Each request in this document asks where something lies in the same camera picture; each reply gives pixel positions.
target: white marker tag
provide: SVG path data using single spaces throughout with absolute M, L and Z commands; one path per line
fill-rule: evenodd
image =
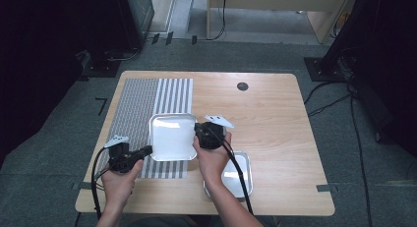
M 128 141 L 129 140 L 129 137 L 121 137 L 121 136 L 114 136 L 110 141 L 108 141 L 105 145 L 104 145 L 104 147 L 105 148 L 108 148 L 108 147 L 111 147 L 111 146 L 113 146 L 113 145 L 115 145 L 115 144 L 118 144 L 118 143 L 120 143 L 120 142 L 126 142 L 126 141 Z
M 205 118 L 207 120 L 211 121 L 212 123 L 215 123 L 216 125 L 223 126 L 223 127 L 228 127 L 228 128 L 234 128 L 234 125 L 231 124 L 230 122 L 228 122 L 222 116 L 209 116 L 209 115 L 206 115 Z

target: placemat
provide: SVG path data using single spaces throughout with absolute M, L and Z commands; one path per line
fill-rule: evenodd
M 191 113 L 193 79 L 127 79 L 107 140 L 129 137 L 130 150 L 149 144 L 149 119 L 158 113 Z M 98 165 L 108 161 L 104 151 Z M 187 177 L 188 161 L 144 160 L 140 178 L 181 179 Z

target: hand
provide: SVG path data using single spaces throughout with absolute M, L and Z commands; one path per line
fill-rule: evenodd
M 227 132 L 224 139 L 231 144 L 231 138 L 232 134 Z M 229 156 L 227 155 L 227 151 L 224 147 L 221 146 L 217 149 L 201 148 L 199 138 L 196 136 L 194 136 L 193 147 L 197 152 L 200 171 L 202 172 L 203 178 L 208 185 L 208 190 L 212 185 L 222 184 L 221 173 L 229 160 Z
M 128 173 L 121 174 L 107 171 L 101 176 L 105 191 L 106 207 L 112 206 L 121 209 L 125 207 L 143 165 L 144 162 L 139 160 Z

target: square white dish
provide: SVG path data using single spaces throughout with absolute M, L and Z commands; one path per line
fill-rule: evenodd
M 252 173 L 251 173 L 251 163 L 246 152 L 235 151 L 235 158 L 237 163 L 242 170 L 243 177 L 245 180 L 246 190 L 248 191 L 248 196 L 252 193 L 253 184 L 252 184 Z M 240 183 L 239 175 L 237 173 L 236 167 L 233 162 L 229 160 L 224 167 L 223 172 L 221 173 L 221 181 L 224 186 L 238 199 L 244 198 L 242 185 Z M 206 194 L 209 196 L 209 191 L 206 188 L 206 183 L 204 183 L 204 188 Z
M 192 160 L 196 117 L 189 113 L 155 114 L 149 120 L 149 138 L 155 161 Z

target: wooden desk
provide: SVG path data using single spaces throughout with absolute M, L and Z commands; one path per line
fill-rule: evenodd
M 324 43 L 349 0 L 226 0 L 226 8 L 309 11 L 307 16 L 319 43 Z M 210 38 L 210 10 L 222 8 L 223 0 L 208 0 L 207 38 Z
M 126 79 L 193 79 L 192 113 L 221 114 L 235 125 L 232 146 L 247 152 L 254 189 L 250 195 L 257 215 L 332 215 L 327 185 L 297 80 L 290 74 L 124 72 L 114 93 L 93 158 L 107 141 Z M 241 91 L 238 83 L 247 83 Z M 198 159 L 189 162 L 186 179 L 138 179 L 125 212 L 217 214 L 203 189 Z M 85 176 L 89 182 L 90 169 Z M 104 192 L 98 191 L 104 207 Z M 94 212 L 90 190 L 81 190 L 80 212 Z

